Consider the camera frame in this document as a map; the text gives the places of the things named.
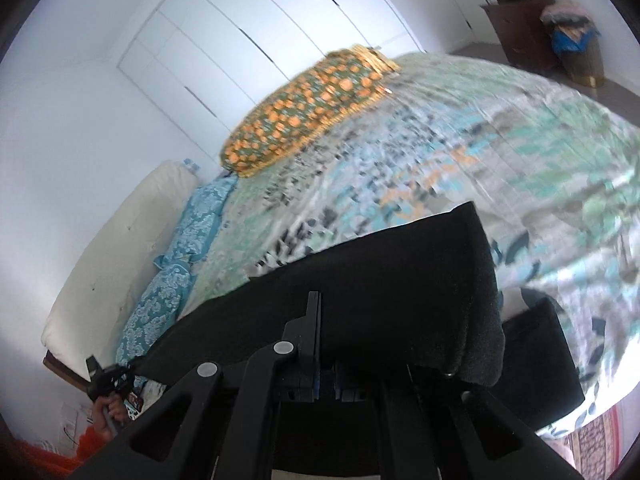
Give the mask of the orange sleeve left forearm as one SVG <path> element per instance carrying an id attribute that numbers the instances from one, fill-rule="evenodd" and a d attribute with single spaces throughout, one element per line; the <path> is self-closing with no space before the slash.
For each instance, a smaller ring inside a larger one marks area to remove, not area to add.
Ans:
<path id="1" fill-rule="evenodd" d="M 106 441 L 92 427 L 80 437 L 74 456 L 37 448 L 16 440 L 10 434 L 1 438 L 1 478 L 14 480 L 66 479 L 89 458 L 96 455 Z"/>

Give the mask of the person left hand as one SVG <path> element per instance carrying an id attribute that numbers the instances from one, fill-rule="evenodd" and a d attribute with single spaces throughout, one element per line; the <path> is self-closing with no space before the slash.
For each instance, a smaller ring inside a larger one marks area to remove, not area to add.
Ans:
<path id="1" fill-rule="evenodd" d="M 110 442 L 128 422 L 128 412 L 117 393 L 99 396 L 92 408 L 93 429 L 104 442 Z"/>

